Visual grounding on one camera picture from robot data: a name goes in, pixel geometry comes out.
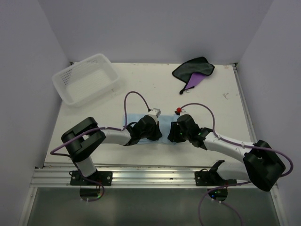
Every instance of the plastic basket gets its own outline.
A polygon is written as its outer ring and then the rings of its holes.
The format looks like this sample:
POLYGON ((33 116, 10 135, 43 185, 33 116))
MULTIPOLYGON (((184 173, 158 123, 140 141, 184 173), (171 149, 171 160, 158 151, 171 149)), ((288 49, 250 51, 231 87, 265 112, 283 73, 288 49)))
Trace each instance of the plastic basket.
POLYGON ((113 89, 119 74, 103 54, 96 54, 52 76, 62 100, 79 107, 113 89))

